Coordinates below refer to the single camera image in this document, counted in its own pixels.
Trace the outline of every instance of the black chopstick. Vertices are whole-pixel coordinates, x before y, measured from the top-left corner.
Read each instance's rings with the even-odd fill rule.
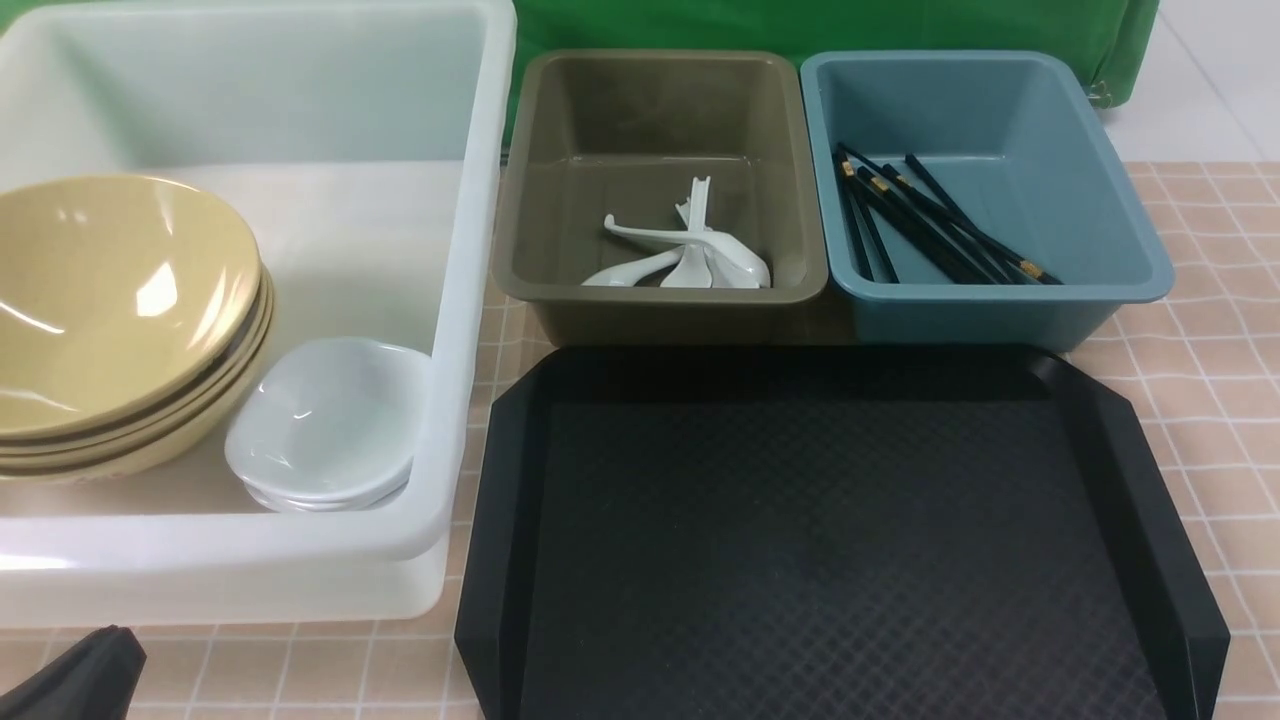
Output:
[[[867,177],[878,182],[879,186],[869,182]],[[888,224],[902,236],[904,240],[910,242],[922,255],[924,255],[929,263],[933,263],[938,270],[942,270],[951,282],[956,284],[984,284],[986,278],[972,266],[963,254],[960,254],[954,246],[951,246],[942,236],[937,236],[933,228],[922,224],[922,220],[913,214],[902,213],[902,210],[895,205],[895,200],[901,202],[901,199],[886,192],[890,190],[888,184],[883,179],[870,176],[870,172],[859,172],[858,179],[863,181],[864,187],[868,188],[865,197],[869,205],[876,209],[877,213]]]
[[[902,173],[893,169],[893,165],[886,163],[881,168],[882,174],[887,177],[906,199],[911,201],[922,213],[929,217],[938,228],[951,238],[951,242],[956,243],[961,250],[973,258],[974,263],[978,264],[988,275],[991,275],[998,284],[1018,284],[1018,278],[1010,272],[1006,272],[1004,264],[988,254],[988,250],[982,245],[980,241],[970,238],[966,236],[952,220],[951,213],[946,208],[938,205],[932,197],[924,195],[906,179]]]
[[[1016,266],[1023,273],[1027,273],[1032,279],[1039,281],[1044,284],[1062,284],[1062,281],[1051,275],[1048,272],[1046,272],[1036,263],[1032,263],[1027,258],[1023,258],[1021,255],[1006,247],[998,240],[982,232],[982,229],[974,224],[974,222],[969,218],[969,215],[966,215],[964,210],[960,209],[960,205],[957,205],[956,201],[951,199],[947,191],[942,188],[942,184],[937,181],[937,178],[933,177],[933,173],[931,173],[929,169],[924,167],[924,163],[920,163],[919,158],[908,154],[906,165],[911,168],[911,172],[914,172],[916,177],[919,177],[920,181],[924,182],[925,186],[928,186],[928,188],[933,192],[933,195],[937,195],[938,200],[941,200],[942,204],[946,205],[946,208],[951,211],[951,215],[955,218],[956,224],[960,227],[960,229],[972,234],[974,240],[980,242],[984,247],[987,247],[987,250],[1002,256],[1007,263]]]
[[[846,191],[854,197],[854,202],[858,205],[858,213],[863,217],[863,224],[867,227],[867,234],[872,236],[872,247],[876,249],[876,255],[881,260],[881,265],[884,268],[884,274],[888,282],[897,283],[897,270],[893,269],[893,261],[888,259],[888,250],[884,249],[884,238],[881,237],[879,228],[876,225],[876,218],[872,217],[870,208],[867,206],[867,190],[863,188],[854,177],[854,165],[845,158],[836,159],[836,173],[842,179],[842,184]]]
[[[836,164],[836,192],[840,193],[840,210],[845,215],[845,228],[849,229],[849,243],[854,246],[858,274],[876,282],[876,273],[872,272],[872,261],[867,258],[867,247],[863,245],[863,233],[858,232],[858,217],[854,215],[854,204],[849,197],[852,195],[852,191],[845,187],[845,169],[841,167],[842,160],[840,154],[832,154],[832,161]]]
[[[918,202],[915,202],[915,197],[913,197],[911,192],[914,192],[916,196],[919,196],[922,199],[925,199],[925,200],[929,200],[932,202],[932,199],[929,199],[928,196],[925,196],[924,193],[922,193],[920,191],[918,191],[915,188],[910,188],[911,192],[908,192],[904,186],[910,186],[910,183],[906,182],[906,178],[902,178],[899,173],[893,172],[888,165],[884,165],[882,168],[881,165],[877,165],[867,155],[863,155],[861,152],[854,150],[852,147],[850,147],[850,146],[847,146],[845,143],[837,143],[836,149],[838,151],[844,152],[847,156],[855,158],[859,163],[863,164],[863,167],[870,169],[873,173],[881,176],[882,178],[884,178],[886,181],[888,181],[890,183],[892,183],[895,187],[899,187],[900,190],[902,190],[904,193],[908,196],[908,199],[911,200],[911,205],[918,205]],[[959,228],[954,227],[955,223],[950,220],[951,214],[947,213],[945,208],[942,208],[941,205],[937,205],[937,204],[934,204],[934,205],[938,209],[942,210],[942,214],[941,215],[940,214],[933,214],[933,213],[927,211],[924,208],[922,208],[920,210],[924,211],[924,214],[928,218],[927,219],[925,218],[920,218],[920,223],[919,224],[925,225],[925,227],[928,227],[928,228],[932,229],[932,224],[929,223],[929,220],[933,220],[933,223],[937,224],[938,229],[942,233],[945,233],[946,237],[948,237],[951,240],[951,243],[955,245],[955,247],[957,247],[960,250],[961,255],[965,256],[964,259],[968,261],[968,264],[972,266],[972,269],[974,269],[978,274],[980,274],[984,278],[987,278],[987,282],[989,282],[991,284],[1018,284],[1018,279],[1015,277],[1010,275],[1009,273],[1006,273],[1004,270],[1001,263],[998,260],[996,260],[995,258],[991,258],[982,249],[980,243],[970,241],[968,236],[965,236],[963,232],[959,232]],[[913,217],[918,214],[916,210],[914,208],[910,208],[910,206],[904,206],[904,208],[901,208],[901,210],[904,213],[909,214],[909,215],[913,215]]]

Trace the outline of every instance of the black object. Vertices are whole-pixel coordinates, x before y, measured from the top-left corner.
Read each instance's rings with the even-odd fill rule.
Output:
[[[951,242],[954,242],[956,247],[960,247],[963,251],[969,254],[969,256],[978,263],[988,277],[1001,284],[1019,284],[1018,278],[1007,272],[1007,268],[1002,263],[1004,258],[998,255],[992,258],[987,249],[982,246],[980,241],[965,234],[946,208],[938,205],[932,197],[916,190],[911,182],[902,176],[902,173],[893,168],[893,165],[886,163],[881,168],[881,172],[902,195],[906,196],[916,210],[933,220],[934,224],[937,224],[937,227],[951,238]]]
[[[128,628],[95,630],[0,696],[0,720],[124,720],[146,661]]]
[[[867,227],[867,234],[872,237],[872,247],[876,249],[876,255],[881,259],[881,265],[884,268],[884,274],[888,275],[888,282],[899,282],[897,270],[893,269],[893,261],[890,260],[888,250],[884,249],[884,238],[881,237],[876,218],[872,217],[872,209],[867,205],[867,188],[850,181],[847,191],[854,196],[854,204],[858,205],[858,214],[863,217],[863,225]]]
[[[992,282],[973,260],[938,234],[932,225],[916,215],[906,202],[895,195],[888,183],[877,178],[867,168],[858,168],[858,179],[872,208],[888,224],[915,246],[942,274],[957,284],[983,284]]]
[[[915,176],[919,177],[925,186],[928,186],[928,188],[933,192],[933,195],[937,195],[938,200],[941,200],[942,204],[946,205],[946,208],[951,211],[951,215],[955,218],[955,222],[960,227],[960,229],[972,234],[978,242],[986,246],[989,251],[1005,258],[1011,265],[1018,268],[1020,272],[1027,273],[1027,275],[1030,277],[1032,279],[1039,281],[1044,284],[1062,284],[1062,281],[1057,279],[1056,277],[1050,274],[1047,270],[1044,270],[1036,263],[1032,263],[1027,258],[1023,258],[1021,255],[1014,252],[1002,242],[991,237],[989,234],[983,232],[977,224],[974,224],[974,222],[969,218],[969,215],[966,215],[965,211],[960,209],[960,205],[957,205],[956,201],[951,197],[951,195],[947,193],[947,191],[942,187],[942,183],[940,183],[937,178],[933,177],[933,173],[931,173],[929,169],[924,167],[924,163],[922,163],[919,158],[916,158],[915,155],[908,155],[905,160],[906,165],[911,168],[911,172],[914,172]]]
[[[867,258],[867,246],[863,243],[863,233],[858,229],[858,215],[854,214],[852,192],[845,184],[847,164],[840,155],[832,155],[832,164],[836,167],[836,187],[840,188],[840,210],[845,217],[845,227],[849,228],[849,243],[852,245],[855,269],[859,275],[876,282],[876,273],[872,270],[872,261]]]
[[[557,351],[454,637],[489,720],[1203,720],[1229,643],[1132,406],[1024,347]]]
[[[884,186],[883,192],[888,193],[890,186],[896,187],[899,191],[901,191],[910,202],[909,204],[899,202],[897,204],[899,211],[906,215],[915,215],[916,211],[922,213],[924,217],[918,218],[916,222],[920,225],[925,225],[925,228],[928,228],[929,231],[932,231],[933,228],[933,225],[929,224],[929,220],[932,220],[933,224],[937,225],[938,231],[941,231],[943,234],[947,236],[947,238],[950,238],[951,243],[959,251],[961,261],[968,266],[970,273],[975,273],[977,275],[984,278],[986,282],[992,284],[1016,283],[1014,278],[1011,278],[1001,269],[1001,264],[998,261],[996,261],[995,259],[988,256],[987,252],[983,251],[980,245],[978,245],[975,241],[969,240],[968,236],[960,232],[957,222],[952,219],[951,213],[947,211],[946,208],[937,205],[936,202],[933,202],[933,199],[925,196],[920,191],[911,187],[911,183],[908,182],[906,178],[904,178],[900,173],[893,170],[891,165],[877,165],[867,155],[863,155],[861,152],[844,143],[837,143],[836,147],[846,156],[858,159],[858,161],[861,163],[863,167],[868,168],[868,170],[860,176],[863,182],[872,184],[870,177],[872,173],[874,173],[881,178],[883,178],[884,181],[888,181],[887,183],[881,183]],[[927,202],[922,204],[920,202],[922,199],[925,200]],[[934,206],[942,210],[942,213],[934,211]],[[938,237],[937,232],[929,232],[925,236],[925,241],[942,242],[942,243],[947,242],[941,237]]]
[[[867,249],[863,247],[861,233],[858,231],[858,218],[852,215],[852,209],[849,206],[850,199],[858,206],[858,214],[863,219],[867,234],[872,238],[872,247],[876,249],[876,256],[879,258],[886,279],[890,283],[899,282],[897,270],[893,269],[893,260],[890,259],[888,250],[884,249],[884,238],[881,237],[879,228],[876,227],[876,218],[872,217],[870,208],[867,206],[865,191],[854,179],[854,167],[838,154],[833,155],[832,159],[836,165],[836,187],[844,190],[841,192],[841,209],[845,213],[845,224],[849,227],[849,236],[851,242],[854,242],[854,251],[858,254],[858,260],[867,268],[867,279],[874,281],[876,274],[872,272],[870,260],[867,258]]]

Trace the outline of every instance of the white plastic tub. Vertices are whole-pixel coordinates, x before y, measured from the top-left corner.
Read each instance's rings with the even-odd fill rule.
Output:
[[[515,13],[507,0],[51,6],[0,38],[0,191],[146,172],[218,192],[278,288],[269,352],[434,359],[406,492],[276,515],[223,430],[134,478],[0,487],[0,625],[410,616],[439,596],[466,437]]]

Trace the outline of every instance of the green backdrop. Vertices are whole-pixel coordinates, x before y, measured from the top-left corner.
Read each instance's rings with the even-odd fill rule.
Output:
[[[0,0],[0,27],[8,27],[31,8],[56,1],[61,0]],[[515,0],[515,4],[520,31],[508,126],[529,60],[570,47],[767,50],[797,65],[824,50],[1039,50],[1070,65],[1094,105],[1110,108],[1133,92],[1157,0]]]

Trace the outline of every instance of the yellow bowl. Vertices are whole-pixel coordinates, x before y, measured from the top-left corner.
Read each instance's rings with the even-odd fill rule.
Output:
[[[191,450],[197,442],[219,427],[233,410],[239,407],[244,396],[257,382],[262,363],[266,360],[266,346],[271,337],[275,322],[268,316],[266,334],[261,345],[248,359],[244,369],[238,375],[229,378],[223,391],[214,397],[206,398],[204,404],[195,404],[196,413],[184,424],[173,432],[160,436],[147,445],[136,450],[129,450],[122,455],[83,462],[78,465],[60,466],[47,470],[0,470],[0,486],[10,482],[59,482],[59,483],[87,483],[136,475],[178,457]]]
[[[137,176],[0,195],[0,439],[155,405],[230,342],[261,277],[219,197]]]
[[[224,364],[211,368],[212,372],[189,387],[187,392],[172,398],[172,404],[152,409],[150,414],[134,419],[125,427],[113,428],[100,438],[91,437],[67,448],[10,455],[5,455],[5,451],[0,450],[0,477],[9,471],[50,470],[115,457],[148,445],[191,420],[241,375],[265,342],[266,331],[275,313],[274,286],[266,270],[262,272],[261,288],[259,310],[252,318],[250,334],[241,342],[237,351],[227,357]]]
[[[0,468],[17,469],[17,465],[12,465],[15,457],[54,457],[70,451],[95,447],[116,438],[137,437],[140,430],[164,421],[174,414],[179,414],[184,407],[206,396],[209,392],[216,392],[216,388],[220,388],[230,377],[234,377],[243,366],[244,360],[257,348],[262,333],[266,331],[266,319],[274,311],[274,304],[275,290],[271,284],[271,277],[264,268],[257,297],[253,299],[250,315],[241,323],[236,338],[207,368],[184,387],[154,406],[97,428],[47,439],[0,441]]]

